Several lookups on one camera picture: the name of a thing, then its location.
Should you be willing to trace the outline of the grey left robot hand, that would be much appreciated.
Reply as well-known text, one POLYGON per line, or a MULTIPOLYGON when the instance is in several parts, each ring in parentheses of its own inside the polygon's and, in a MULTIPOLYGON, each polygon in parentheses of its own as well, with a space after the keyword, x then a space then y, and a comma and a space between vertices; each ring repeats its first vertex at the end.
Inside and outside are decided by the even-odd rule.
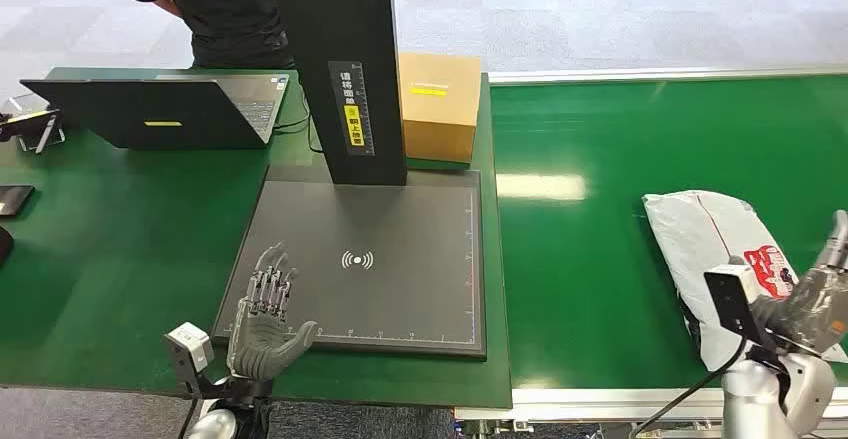
POLYGON ((288 303, 298 270, 279 242, 257 259, 244 296, 237 303, 227 366, 234 376, 272 381, 312 346, 319 332, 313 320, 287 336, 288 303))

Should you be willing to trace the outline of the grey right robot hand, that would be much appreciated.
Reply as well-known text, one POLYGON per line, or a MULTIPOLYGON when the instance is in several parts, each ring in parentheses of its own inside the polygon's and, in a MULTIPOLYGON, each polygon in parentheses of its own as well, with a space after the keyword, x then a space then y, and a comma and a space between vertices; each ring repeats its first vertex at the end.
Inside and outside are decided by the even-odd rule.
POLYGON ((786 298, 758 297, 751 305, 758 326, 776 340, 822 354, 847 333, 847 212, 834 213, 834 228, 815 264, 786 298))

